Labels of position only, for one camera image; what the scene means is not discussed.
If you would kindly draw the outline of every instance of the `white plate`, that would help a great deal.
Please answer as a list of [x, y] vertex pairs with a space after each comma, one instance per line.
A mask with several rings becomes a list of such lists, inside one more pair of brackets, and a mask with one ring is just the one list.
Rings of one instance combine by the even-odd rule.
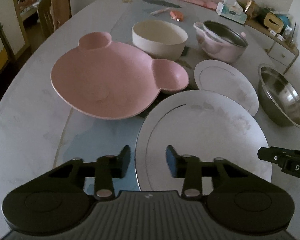
[[194, 69], [199, 89], [216, 92], [236, 101], [252, 116], [258, 112], [259, 100], [249, 80], [237, 69], [219, 60], [204, 60]]
[[[145, 119], [137, 139], [136, 173], [143, 191], [178, 190], [183, 178], [171, 177], [165, 150], [172, 145], [179, 155], [201, 161], [223, 157], [271, 181], [271, 163], [258, 159], [268, 147], [254, 118], [233, 100], [205, 90], [184, 91], [159, 103]], [[202, 178], [203, 192], [212, 190], [211, 178]]]

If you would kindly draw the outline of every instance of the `floor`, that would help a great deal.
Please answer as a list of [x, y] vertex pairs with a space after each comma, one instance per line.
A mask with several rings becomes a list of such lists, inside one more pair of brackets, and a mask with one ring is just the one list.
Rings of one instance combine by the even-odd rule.
[[37, 19], [38, 15], [34, 14], [24, 21], [30, 47], [17, 59], [16, 62], [9, 63], [0, 74], [0, 101], [19, 70], [45, 40], [41, 31], [40, 23], [37, 23]]

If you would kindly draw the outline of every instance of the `white table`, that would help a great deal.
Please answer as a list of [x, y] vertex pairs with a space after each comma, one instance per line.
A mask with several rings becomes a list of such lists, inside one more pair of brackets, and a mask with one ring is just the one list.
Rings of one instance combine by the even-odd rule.
[[[209, 19], [224, 23], [239, 33], [245, 28], [208, 9], [174, 0], [171, 2], [180, 4], [183, 8], [179, 10], [184, 10], [186, 16], [185, 22], [178, 24], [188, 32], [187, 45], [191, 49], [181, 60], [190, 66], [186, 70], [193, 83], [191, 73], [204, 57], [197, 51], [195, 30], [191, 24]], [[113, 40], [130, 42], [130, 25], [150, 17], [149, 12], [158, 8], [161, 7], [141, 0], [133, 0], [133, 3], [97, 0], [50, 36], [14, 79], [0, 102], [0, 237], [9, 230], [1, 213], [1, 203], [14, 188], [75, 156], [94, 161], [104, 153], [118, 154], [117, 151], [126, 144], [134, 149], [143, 119], [133, 117], [122, 121], [103, 121], [71, 110], [53, 90], [50, 71], [59, 57], [74, 48], [79, 38], [87, 33], [106, 31], [112, 34]], [[169, 19], [168, 15], [159, 17]], [[246, 52], [234, 66], [256, 88], [258, 65], [271, 64], [271, 61], [248, 33], [247, 41]], [[261, 107], [255, 119], [269, 146], [300, 149], [300, 129], [277, 126]], [[96, 146], [102, 146], [101, 153], [93, 152]], [[138, 190], [131, 181], [132, 177], [127, 180], [126, 189]], [[273, 166], [272, 182], [288, 191], [295, 201], [295, 215], [288, 231], [300, 239], [300, 179], [283, 174], [280, 168]]]

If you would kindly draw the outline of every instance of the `pink bowl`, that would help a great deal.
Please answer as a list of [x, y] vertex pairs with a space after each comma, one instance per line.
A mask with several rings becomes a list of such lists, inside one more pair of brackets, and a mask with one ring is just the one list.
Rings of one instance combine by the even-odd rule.
[[101, 119], [123, 119], [145, 110], [160, 90], [179, 91], [186, 70], [167, 59], [152, 59], [105, 32], [83, 36], [51, 70], [58, 95], [78, 111]]

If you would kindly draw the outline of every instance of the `tissue box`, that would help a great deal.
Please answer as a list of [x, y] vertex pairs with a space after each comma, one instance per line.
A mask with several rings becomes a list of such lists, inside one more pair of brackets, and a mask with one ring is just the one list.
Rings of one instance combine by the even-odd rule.
[[236, 12], [232, 10], [233, 6], [223, 3], [218, 3], [216, 12], [218, 15], [238, 22], [240, 24], [244, 24], [247, 20], [247, 15], [244, 12]]

